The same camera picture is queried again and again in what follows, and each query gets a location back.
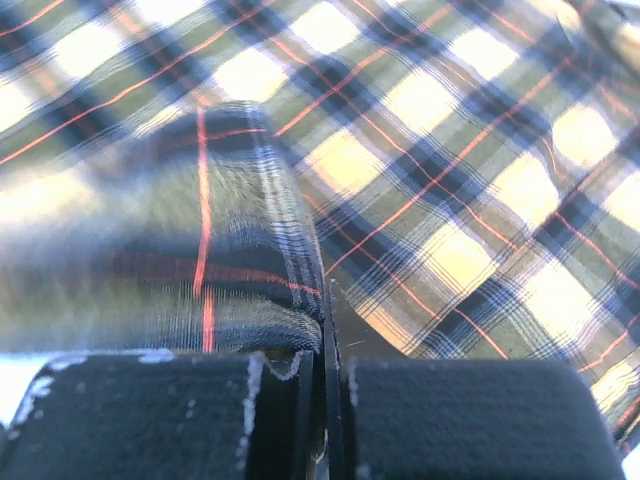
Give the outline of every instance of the plaid fabric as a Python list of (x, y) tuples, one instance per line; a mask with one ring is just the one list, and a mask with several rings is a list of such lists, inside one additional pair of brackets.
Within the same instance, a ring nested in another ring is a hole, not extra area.
[(0, 349), (319, 352), (308, 211), (253, 103), (198, 109), (0, 199)]

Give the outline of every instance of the black block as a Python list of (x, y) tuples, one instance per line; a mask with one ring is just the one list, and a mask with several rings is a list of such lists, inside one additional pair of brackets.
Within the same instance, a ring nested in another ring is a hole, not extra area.
[(265, 362), (259, 354), (52, 362), (7, 433), (0, 477), (244, 480)]
[(357, 479), (624, 479), (591, 393), (562, 364), (356, 360), (347, 389)]

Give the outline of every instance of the yellow square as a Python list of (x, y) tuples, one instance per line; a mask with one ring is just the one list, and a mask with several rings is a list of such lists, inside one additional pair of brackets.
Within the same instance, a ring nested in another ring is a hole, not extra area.
[(265, 102), (287, 80), (287, 75), (276, 61), (251, 47), (223, 63), (214, 79), (233, 100)]
[(335, 193), (355, 195), (383, 170), (380, 160), (343, 129), (316, 147), (306, 163)]
[(495, 269), (482, 245), (453, 222), (443, 225), (421, 250), (425, 267), (456, 295), (473, 290)]
[[(623, 342), (621, 346), (623, 349), (633, 349), (633, 340), (627, 337)], [(620, 398), (627, 395), (629, 385), (638, 383), (640, 379), (637, 373), (638, 370), (634, 368), (634, 364), (637, 364), (637, 362), (638, 357), (636, 357), (635, 361), (633, 358), (623, 359), (614, 367), (609, 368), (607, 373), (595, 385), (592, 385), (591, 393), (600, 410), (607, 411), (613, 408)]]
[(628, 175), (603, 203), (603, 207), (632, 230), (640, 232), (640, 171)]
[(505, 168), (489, 186), (493, 198), (510, 208), (533, 230), (560, 204), (547, 170), (526, 152)]
[(508, 45), (481, 28), (460, 35), (449, 51), (473, 67), (485, 80), (498, 76), (518, 58)]
[(373, 311), (368, 303), (366, 307), (363, 305), (356, 308), (356, 312), (359, 315), (364, 315), (362, 318), (367, 324), (387, 342), (404, 354), (410, 353), (403, 349), (416, 335), (421, 333), (422, 324), (416, 322), (415, 319), (407, 319), (406, 313), (391, 299), (387, 299), (382, 305), (375, 307)]
[(407, 127), (423, 135), (447, 118), (458, 102), (435, 77), (420, 70), (393, 87), (383, 103)]
[(12, 127), (33, 111), (34, 100), (20, 87), (20, 80), (0, 76), (0, 132)]
[(329, 2), (319, 2), (301, 15), (291, 31), (322, 55), (339, 50), (358, 36), (358, 28)]
[(578, 338), (598, 308), (589, 292), (557, 260), (532, 274), (520, 294), (536, 321), (553, 338)]
[(54, 61), (73, 80), (87, 77), (126, 46), (125, 38), (110, 24), (92, 21), (76, 28), (53, 48)]
[(176, 0), (158, 4), (158, 0), (135, 0), (136, 14), (149, 24), (170, 27), (205, 6), (204, 0)]
[(553, 143), (555, 150), (573, 165), (591, 170), (618, 141), (596, 110), (576, 105), (553, 124)]

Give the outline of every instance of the plaid shirt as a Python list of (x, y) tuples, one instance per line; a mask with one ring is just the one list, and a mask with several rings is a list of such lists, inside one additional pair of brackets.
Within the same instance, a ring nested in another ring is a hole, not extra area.
[(317, 347), (308, 206), (406, 355), (565, 361), (637, 437), (640, 31), (606, 4), (11, 0), (0, 46), (4, 349)]

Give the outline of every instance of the blue stripe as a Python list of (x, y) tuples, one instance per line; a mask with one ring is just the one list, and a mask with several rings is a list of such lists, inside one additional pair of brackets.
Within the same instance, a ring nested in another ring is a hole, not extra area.
[(616, 153), (629, 159), (632, 165), (640, 168), (640, 125), (633, 128), (631, 132), (620, 142)]
[[(344, 217), (349, 218), (349, 221), (346, 223), (341, 222)], [(368, 222), (366, 217), (367, 211), (358, 212), (347, 202), (341, 205), (339, 209), (334, 209), (329, 212), (326, 217), (318, 223), (318, 230), (323, 229), (322, 224), (329, 223), (328, 219), (332, 219), (336, 224), (343, 224), (341, 231), (331, 224), (329, 227), (324, 227), (325, 229), (329, 229), (329, 233), (320, 239), (323, 251), (336, 261), (345, 252), (348, 252), (354, 247), (354, 242), (355, 244), (359, 244), (370, 232), (375, 230), (375, 226)], [(360, 278), (367, 270), (376, 265), (375, 261), (363, 253), (362, 249), (366, 250), (369, 255), (384, 265), (388, 272), (394, 274), (406, 265), (416, 253), (390, 240), (382, 231), (378, 232), (364, 242), (360, 248), (355, 249), (353, 253), (341, 263), (342, 267), (348, 265), (346, 269), (353, 279)], [(382, 262), (381, 259), (384, 256), (386, 256), (386, 258), (384, 262)], [(380, 267), (377, 268), (379, 275), (374, 282), (368, 282), (365, 288), (366, 295), (375, 296), (378, 290), (388, 283), (391, 277), (384, 269)]]
[[(571, 64), (565, 64), (564, 68), (560, 68), (569, 57), (573, 57)], [(554, 83), (562, 88), (564, 95), (570, 95), (572, 100), (577, 101), (591, 92), (594, 83), (602, 79), (602, 68), (592, 70), (595, 57), (594, 55), (592, 59), (577, 52), (566, 40), (562, 27), (556, 24), (532, 45), (522, 58), (530, 58), (546, 67), (549, 72), (555, 70)]]
[[(291, 82), (306, 92), (312, 100), (316, 100), (331, 92), (351, 70), (352, 67), (345, 65), (337, 57), (325, 56), (298, 69), (291, 77)], [(348, 126), (379, 101), (380, 97), (373, 95), (356, 76), (341, 86), (339, 92), (327, 95), (320, 102), (320, 108), (340, 125)]]
[[(205, 118), (205, 130), (208, 137), (222, 135), (231, 131), (242, 131), (260, 128), (261, 117), (256, 119), (247, 112), (212, 111)], [(96, 172), (95, 178), (106, 185), (123, 188), (134, 184), (140, 176), (154, 175), (182, 163), (197, 162), (198, 133), (196, 115), (186, 115), (155, 131), (151, 136), (130, 142), (123, 148), (123, 155), (118, 158), (121, 172), (119, 179), (110, 173), (101, 176)], [(223, 138), (207, 140), (207, 149), (214, 154), (216, 163), (254, 172), (262, 175), (259, 164), (270, 158), (273, 147), (268, 133), (237, 133)]]
[(487, 125), (495, 122), (495, 130), (519, 148), (528, 150), (551, 131), (551, 125), (535, 109), (518, 103), (518, 99), (489, 82), (470, 93), (461, 102), (460, 108)]
[[(20, 15), (18, 7), (0, 12), (0, 32), (10, 31), (22, 25), (26, 19)], [(0, 71), (9, 71), (22, 67), (37, 55), (44, 53), (51, 45), (45, 43), (40, 32), (33, 25), (24, 25), (19, 29), (0, 37)]]
[[(558, 209), (558, 215), (580, 231), (594, 218), (599, 208), (583, 192), (578, 192)], [(552, 215), (538, 230), (535, 239), (562, 262), (570, 255), (567, 247), (576, 239), (576, 234), (557, 215)]]
[[(393, 45), (393, 50), (400, 54), (409, 67), (422, 65), (447, 49), (446, 44), (437, 37), (419, 32), (418, 25), (398, 10), (386, 11), (379, 21), (373, 20), (362, 34), (381, 48)], [(411, 35), (409, 39), (398, 41), (400, 37), (406, 38), (408, 35)]]
[[(388, 168), (394, 173), (414, 194), (419, 193), (431, 179), (451, 166), (455, 161), (455, 155), (443, 147), (435, 145), (429, 138), (421, 139), (408, 153), (418, 162), (422, 170), (409, 155), (402, 154)], [(468, 172), (459, 167), (453, 167), (438, 183), (433, 183), (420, 199), (439, 209), (443, 213), (457, 216), (465, 208), (465, 205), (473, 203), (485, 190), (486, 185), (474, 179)]]
[[(640, 262), (634, 261), (633, 266), (628, 270), (626, 277), (636, 284), (640, 284)], [(603, 307), (622, 324), (629, 329), (629, 338), (636, 345), (640, 345), (640, 318), (635, 320), (633, 325), (629, 325), (633, 317), (640, 313), (640, 293), (638, 288), (630, 285), (629, 282), (620, 280), (617, 282), (613, 293), (608, 296)]]
[[(259, 44), (289, 27), (271, 8), (260, 7), (259, 2), (252, 0), (209, 2), (209, 8), (225, 25), (239, 22), (231, 31), (248, 45)], [(240, 21), (247, 13), (254, 10), (256, 12), (251, 17)]]
[(504, 0), (454, 0), (451, 4), (474, 26), (481, 26), (493, 18), (491, 12), (503, 9)]
[[(476, 325), (489, 334), (507, 316), (514, 318), (520, 316), (523, 317), (523, 321), (526, 321), (524, 317), (527, 315), (526, 307), (522, 304), (515, 290), (509, 287), (507, 279), (498, 280), (493, 277), (487, 279), (477, 290), (464, 299), (457, 306), (457, 309), (472, 318)], [(529, 338), (537, 344), (545, 345), (544, 350), (548, 355), (558, 360), (567, 360), (562, 349), (535, 320), (527, 321), (527, 329), (530, 332)], [(480, 335), (476, 334), (476, 330), (469, 322), (456, 311), (449, 313), (436, 327), (436, 330), (456, 344), (467, 344), (466, 349), (473, 348), (478, 342), (484, 341)], [(426, 340), (422, 342), (425, 346), (427, 345)], [(500, 345), (500, 347), (507, 356), (510, 356), (511, 350), (508, 344)]]
[[(125, 132), (118, 127), (116, 118), (109, 113), (108, 109), (97, 108), (90, 111), (95, 105), (101, 103), (86, 83), (81, 81), (60, 98), (43, 107), (40, 113), (51, 129), (68, 123), (55, 135), (69, 148), (83, 145), (97, 137), (105, 140), (122, 138)], [(79, 114), (84, 115), (80, 119), (73, 120)]]
[(78, 5), (73, 7), (74, 10), (81, 10), (85, 16), (89, 19), (94, 19), (105, 13), (109, 13), (109, 10), (118, 10), (118, 6), (122, 3), (122, 0), (73, 0)]
[(170, 103), (189, 94), (210, 76), (196, 56), (186, 53), (187, 51), (166, 30), (154, 32), (146, 40), (136, 42), (125, 50), (125, 55), (142, 69), (145, 77), (153, 77), (152, 84)]

